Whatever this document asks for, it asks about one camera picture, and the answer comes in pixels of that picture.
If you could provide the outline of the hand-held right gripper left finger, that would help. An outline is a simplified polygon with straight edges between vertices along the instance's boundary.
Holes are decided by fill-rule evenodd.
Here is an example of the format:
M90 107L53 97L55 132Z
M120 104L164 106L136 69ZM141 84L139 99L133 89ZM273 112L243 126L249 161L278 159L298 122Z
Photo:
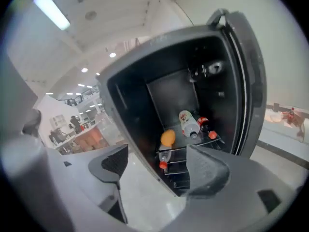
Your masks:
M128 164L128 145L61 155L48 150L51 169L64 178L77 199L87 198L101 211L127 224L120 194L120 179Z

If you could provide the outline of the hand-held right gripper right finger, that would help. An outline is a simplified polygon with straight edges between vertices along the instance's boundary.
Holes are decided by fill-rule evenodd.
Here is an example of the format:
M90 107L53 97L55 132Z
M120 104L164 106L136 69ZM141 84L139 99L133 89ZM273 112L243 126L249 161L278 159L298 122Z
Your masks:
M168 232L267 232L288 211L296 191L260 163L188 145L190 188Z

